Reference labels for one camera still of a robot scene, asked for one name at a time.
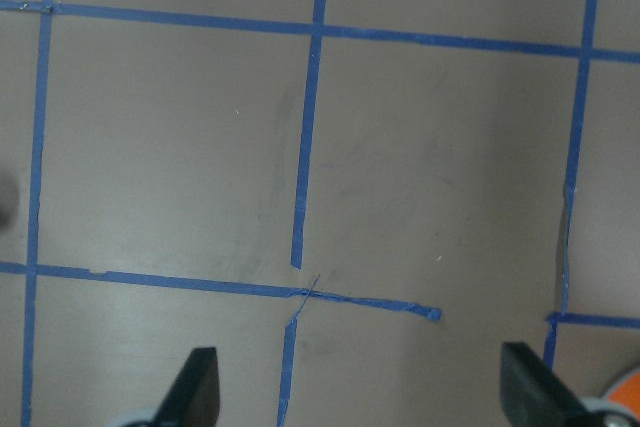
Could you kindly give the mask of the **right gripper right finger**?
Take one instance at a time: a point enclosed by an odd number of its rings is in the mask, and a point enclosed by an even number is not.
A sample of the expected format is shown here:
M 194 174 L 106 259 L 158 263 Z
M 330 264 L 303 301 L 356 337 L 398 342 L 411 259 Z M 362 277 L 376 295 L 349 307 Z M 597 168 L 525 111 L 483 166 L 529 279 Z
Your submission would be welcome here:
M 500 354 L 500 405 L 515 427 L 589 426 L 591 413 L 524 342 Z

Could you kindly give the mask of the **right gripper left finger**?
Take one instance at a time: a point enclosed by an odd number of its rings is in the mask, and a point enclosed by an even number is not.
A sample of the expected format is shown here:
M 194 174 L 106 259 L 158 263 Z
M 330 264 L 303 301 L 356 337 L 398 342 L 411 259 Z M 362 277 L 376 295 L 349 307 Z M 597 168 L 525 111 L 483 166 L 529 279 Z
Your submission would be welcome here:
M 217 349 L 195 348 L 189 354 L 151 420 L 151 426 L 211 427 L 220 415 Z

